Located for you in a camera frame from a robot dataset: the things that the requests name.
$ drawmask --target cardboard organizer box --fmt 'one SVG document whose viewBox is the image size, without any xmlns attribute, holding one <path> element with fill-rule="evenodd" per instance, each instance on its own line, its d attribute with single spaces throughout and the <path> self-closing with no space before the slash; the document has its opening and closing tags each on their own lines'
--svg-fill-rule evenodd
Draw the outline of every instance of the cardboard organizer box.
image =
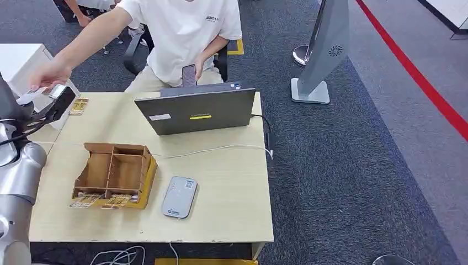
<svg viewBox="0 0 468 265">
<path fill-rule="evenodd" d="M 89 159 L 75 180 L 72 198 L 79 193 L 100 194 L 93 205 L 104 205 L 114 194 L 127 194 L 136 200 L 125 207 L 144 209 L 148 203 L 157 163 L 142 145 L 85 143 Z"/>
</svg>

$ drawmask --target red floor line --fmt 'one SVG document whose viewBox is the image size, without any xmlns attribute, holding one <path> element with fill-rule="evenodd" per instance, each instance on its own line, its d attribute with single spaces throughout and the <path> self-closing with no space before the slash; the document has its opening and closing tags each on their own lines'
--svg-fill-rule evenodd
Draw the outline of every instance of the red floor line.
<svg viewBox="0 0 468 265">
<path fill-rule="evenodd" d="M 419 85 L 421 90 L 426 96 L 432 101 L 435 107 L 444 115 L 447 121 L 468 141 L 468 123 L 463 117 L 456 112 L 456 110 L 437 92 L 437 90 L 429 83 L 429 81 L 423 76 L 423 74 L 416 68 L 401 48 L 396 44 L 384 27 L 375 18 L 369 8 L 365 5 L 363 0 L 356 0 L 358 5 L 363 10 L 369 21 L 372 23 L 374 28 L 380 34 L 382 39 L 396 58 L 400 61 L 401 65 L 406 69 L 413 80 Z"/>
</svg>

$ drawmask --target smartphone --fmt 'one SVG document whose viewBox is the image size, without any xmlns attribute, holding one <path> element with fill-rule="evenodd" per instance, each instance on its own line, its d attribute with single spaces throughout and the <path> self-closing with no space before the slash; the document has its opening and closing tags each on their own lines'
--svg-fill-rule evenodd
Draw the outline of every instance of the smartphone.
<svg viewBox="0 0 468 265">
<path fill-rule="evenodd" d="M 187 65 L 182 68 L 182 86 L 196 86 L 196 69 L 195 65 Z"/>
</svg>

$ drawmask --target gray laptop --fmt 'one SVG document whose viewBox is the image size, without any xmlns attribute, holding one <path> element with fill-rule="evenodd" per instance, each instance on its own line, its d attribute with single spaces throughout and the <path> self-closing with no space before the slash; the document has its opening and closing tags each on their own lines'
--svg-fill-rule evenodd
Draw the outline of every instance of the gray laptop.
<svg viewBox="0 0 468 265">
<path fill-rule="evenodd" d="M 232 82 L 164 88 L 135 104 L 158 135 L 168 135 L 248 125 L 254 97 L 255 88 Z"/>
</svg>

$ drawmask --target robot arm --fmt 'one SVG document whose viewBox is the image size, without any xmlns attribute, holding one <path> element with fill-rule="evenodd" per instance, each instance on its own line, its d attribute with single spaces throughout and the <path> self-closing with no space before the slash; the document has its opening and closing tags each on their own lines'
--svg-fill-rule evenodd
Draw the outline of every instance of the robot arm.
<svg viewBox="0 0 468 265">
<path fill-rule="evenodd" d="M 16 103 L 0 73 L 0 265 L 30 265 L 29 224 L 47 154 L 27 136 L 59 120 L 73 102 L 70 87 L 39 113 Z"/>
</svg>

